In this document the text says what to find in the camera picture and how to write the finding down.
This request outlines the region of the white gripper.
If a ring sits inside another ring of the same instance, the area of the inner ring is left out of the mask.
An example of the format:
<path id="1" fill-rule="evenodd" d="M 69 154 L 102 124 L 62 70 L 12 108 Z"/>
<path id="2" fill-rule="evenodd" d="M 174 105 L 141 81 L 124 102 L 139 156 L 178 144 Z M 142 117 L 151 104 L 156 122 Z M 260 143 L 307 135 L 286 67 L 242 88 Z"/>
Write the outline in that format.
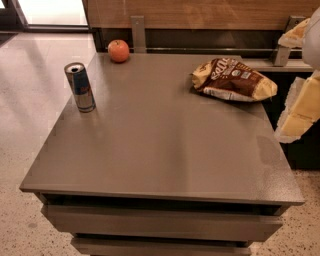
<path id="1" fill-rule="evenodd" d="M 278 44 L 301 48 L 303 61 L 320 69 L 320 7 L 284 33 Z M 280 143 L 292 143 L 301 138 L 320 119 L 320 73 L 309 78 L 296 77 L 289 88 L 285 109 L 277 122 L 275 137 Z"/>

